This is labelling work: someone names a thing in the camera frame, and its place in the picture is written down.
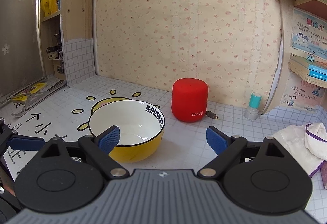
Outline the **yellow white ceramic bowl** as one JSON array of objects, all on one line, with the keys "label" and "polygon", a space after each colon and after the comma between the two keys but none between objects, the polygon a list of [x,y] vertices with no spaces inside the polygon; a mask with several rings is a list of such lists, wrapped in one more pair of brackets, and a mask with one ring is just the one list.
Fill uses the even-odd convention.
[{"label": "yellow white ceramic bowl", "polygon": [[154,105],[114,97],[92,107],[88,128],[91,134],[99,136],[116,125],[120,140],[109,156],[119,163],[133,163],[150,157],[157,150],[165,124],[164,114]]}]

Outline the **teal capped small bottle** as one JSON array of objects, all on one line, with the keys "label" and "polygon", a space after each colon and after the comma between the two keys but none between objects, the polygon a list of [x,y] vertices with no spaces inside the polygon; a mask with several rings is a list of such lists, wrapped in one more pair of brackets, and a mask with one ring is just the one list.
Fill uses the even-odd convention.
[{"label": "teal capped small bottle", "polygon": [[251,94],[249,105],[245,109],[244,117],[249,120],[256,120],[259,115],[259,106],[262,96],[259,93],[253,92]]}]

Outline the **metal folding rack yellow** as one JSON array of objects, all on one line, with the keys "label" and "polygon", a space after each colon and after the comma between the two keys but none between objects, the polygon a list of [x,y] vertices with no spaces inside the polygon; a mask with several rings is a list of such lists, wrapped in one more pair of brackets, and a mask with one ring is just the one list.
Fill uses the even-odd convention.
[{"label": "metal folding rack yellow", "polygon": [[1,110],[7,109],[14,118],[21,118],[48,97],[67,86],[59,78],[42,79],[1,98]]}]

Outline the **red cylindrical speaker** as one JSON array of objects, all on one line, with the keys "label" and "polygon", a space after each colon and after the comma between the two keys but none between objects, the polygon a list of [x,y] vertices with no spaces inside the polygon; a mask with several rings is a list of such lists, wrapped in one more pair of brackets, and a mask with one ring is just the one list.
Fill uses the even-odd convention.
[{"label": "red cylindrical speaker", "polygon": [[195,78],[178,79],[172,87],[171,111],[182,122],[200,121],[207,109],[208,85]]}]

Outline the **white cloth purple trim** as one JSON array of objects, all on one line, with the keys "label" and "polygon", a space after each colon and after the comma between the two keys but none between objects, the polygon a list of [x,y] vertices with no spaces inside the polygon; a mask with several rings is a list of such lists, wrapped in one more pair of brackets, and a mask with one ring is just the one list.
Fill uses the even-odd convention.
[{"label": "white cloth purple trim", "polygon": [[312,177],[326,162],[326,128],[323,123],[290,125],[273,137]]}]

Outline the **stacked books on shelf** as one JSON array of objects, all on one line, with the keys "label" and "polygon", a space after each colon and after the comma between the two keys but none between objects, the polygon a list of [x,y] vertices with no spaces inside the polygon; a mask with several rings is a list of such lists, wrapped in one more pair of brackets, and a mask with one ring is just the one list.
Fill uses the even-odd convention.
[{"label": "stacked books on shelf", "polygon": [[326,61],[318,59],[311,62],[304,57],[291,54],[288,68],[302,80],[326,88]]}]

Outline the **illustrated poster on shelf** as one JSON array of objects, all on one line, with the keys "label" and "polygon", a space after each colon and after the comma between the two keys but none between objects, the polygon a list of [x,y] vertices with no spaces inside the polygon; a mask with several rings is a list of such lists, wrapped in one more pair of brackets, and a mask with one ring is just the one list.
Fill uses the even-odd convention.
[{"label": "illustrated poster on shelf", "polygon": [[296,50],[314,52],[326,60],[326,21],[294,8],[291,44]]}]

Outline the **wooden shelf unit left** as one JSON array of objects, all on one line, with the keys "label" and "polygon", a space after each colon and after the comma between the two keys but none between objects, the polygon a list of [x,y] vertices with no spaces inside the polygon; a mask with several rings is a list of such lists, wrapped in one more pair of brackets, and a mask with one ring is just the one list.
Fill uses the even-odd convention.
[{"label": "wooden shelf unit left", "polygon": [[65,74],[69,87],[95,76],[93,0],[60,0],[60,9],[39,10],[40,55],[45,75]]}]

